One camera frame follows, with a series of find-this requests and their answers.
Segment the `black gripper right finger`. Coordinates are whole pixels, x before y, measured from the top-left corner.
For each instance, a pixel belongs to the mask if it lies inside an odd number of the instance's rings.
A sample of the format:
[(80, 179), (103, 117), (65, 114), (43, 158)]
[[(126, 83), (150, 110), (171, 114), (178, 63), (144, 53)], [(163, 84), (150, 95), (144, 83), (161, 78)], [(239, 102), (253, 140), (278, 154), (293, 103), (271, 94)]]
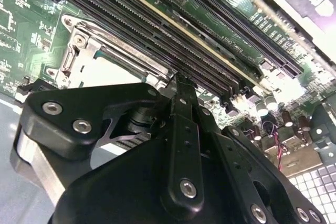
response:
[(204, 206), (189, 223), (325, 223), (322, 213), (239, 129), (220, 130), (189, 84), (201, 131)]

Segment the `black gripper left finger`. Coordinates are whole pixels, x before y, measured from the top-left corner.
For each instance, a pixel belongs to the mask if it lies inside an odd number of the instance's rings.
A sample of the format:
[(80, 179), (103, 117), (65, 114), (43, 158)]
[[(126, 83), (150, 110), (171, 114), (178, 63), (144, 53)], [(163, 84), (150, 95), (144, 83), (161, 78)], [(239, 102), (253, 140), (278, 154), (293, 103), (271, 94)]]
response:
[(139, 147), (164, 141), (164, 209), (192, 219), (204, 204), (199, 129), (186, 78), (170, 98), (147, 83), (34, 92), (20, 117), (20, 157), (57, 206), (78, 178)]

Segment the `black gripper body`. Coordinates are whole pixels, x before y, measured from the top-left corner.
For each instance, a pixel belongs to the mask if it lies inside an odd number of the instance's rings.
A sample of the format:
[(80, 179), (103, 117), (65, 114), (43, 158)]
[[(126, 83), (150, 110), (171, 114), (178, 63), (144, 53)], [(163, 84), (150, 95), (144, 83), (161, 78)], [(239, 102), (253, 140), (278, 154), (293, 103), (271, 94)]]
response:
[[(163, 207), (166, 143), (143, 143), (75, 180), (51, 223), (177, 223)], [(202, 157), (204, 205), (190, 223), (242, 223), (218, 162)]]

